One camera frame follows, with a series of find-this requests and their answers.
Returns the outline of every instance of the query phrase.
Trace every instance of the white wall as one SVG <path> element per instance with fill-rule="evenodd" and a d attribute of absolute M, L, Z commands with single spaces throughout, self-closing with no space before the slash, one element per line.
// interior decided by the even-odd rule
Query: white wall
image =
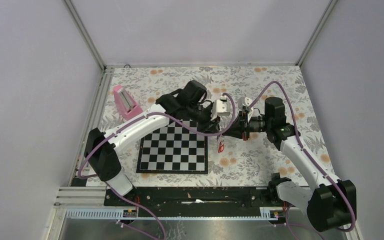
<path fill-rule="evenodd" d="M 302 73 L 364 240 L 384 239 L 384 1 L 339 1 Z"/>
<path fill-rule="evenodd" d="M 106 64 L 295 63 L 329 0 L 74 0 Z"/>
<path fill-rule="evenodd" d="M 100 70 L 61 0 L 0 1 L 0 240 L 38 240 Z"/>

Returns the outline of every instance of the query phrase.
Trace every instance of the gray leaf pattern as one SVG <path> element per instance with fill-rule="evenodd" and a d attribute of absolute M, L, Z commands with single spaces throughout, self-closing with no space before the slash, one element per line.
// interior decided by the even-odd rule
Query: gray leaf pattern
<path fill-rule="evenodd" d="M 104 131 L 125 121 L 116 109 L 113 95 L 115 86 L 125 87 L 145 110 L 161 95 L 183 88 L 190 80 L 202 83 L 207 88 L 207 99 L 211 101 L 224 92 L 229 93 L 235 101 L 243 96 L 254 99 L 269 82 L 279 81 L 291 99 L 297 127 L 304 142 L 321 160 L 323 167 L 333 173 L 303 76 L 297 66 L 116 68 L 99 128 Z M 277 86 L 271 86 L 255 107 L 263 113 L 264 99 L 273 96 L 286 102 L 281 90 Z M 288 105 L 285 108 L 287 120 L 292 122 Z M 223 128 L 229 120 L 229 117 L 223 117 L 220 126 Z M 209 137 L 208 174 L 136 173 L 139 143 L 132 144 L 118 156 L 126 176 L 136 187 L 266 186 L 271 174 L 277 172 L 299 185 L 307 185 L 293 162 L 267 140 L 265 133 L 252 133 L 248 141 L 225 137 L 222 153 L 218 153 L 216 138 Z M 89 170 L 89 174 L 94 174 L 93 169 Z M 87 186 L 105 184 L 97 177 L 92 177 Z"/>

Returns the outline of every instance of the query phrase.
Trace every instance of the floral tablecloth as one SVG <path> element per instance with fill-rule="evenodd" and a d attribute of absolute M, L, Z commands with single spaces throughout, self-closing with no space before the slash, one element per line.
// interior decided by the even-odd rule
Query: floral tablecloth
<path fill-rule="evenodd" d="M 104 131 L 124 122 L 114 102 L 113 88 L 116 85 L 125 87 L 145 110 L 155 103 L 159 96 L 183 88 L 190 80 L 202 83 L 207 88 L 207 99 L 212 101 L 223 92 L 229 93 L 235 101 L 243 96 L 254 99 L 267 83 L 279 81 L 292 102 L 298 130 L 305 143 L 319 157 L 324 167 L 329 172 L 334 172 L 298 66 L 116 68 L 99 128 Z M 255 107 L 263 113 L 264 99 L 272 96 L 283 99 L 287 120 L 292 122 L 285 97 L 275 85 L 264 93 Z M 216 138 L 209 137 L 208 174 L 136 173 L 139 144 L 138 141 L 118 156 L 127 177 L 136 187 L 262 187 L 267 186 L 271 174 L 277 172 L 301 186 L 307 186 L 291 160 L 267 140 L 265 133 L 251 133 L 248 141 L 225 137 L 222 153 L 218 153 Z M 86 186 L 105 184 L 93 177 L 87 181 Z"/>

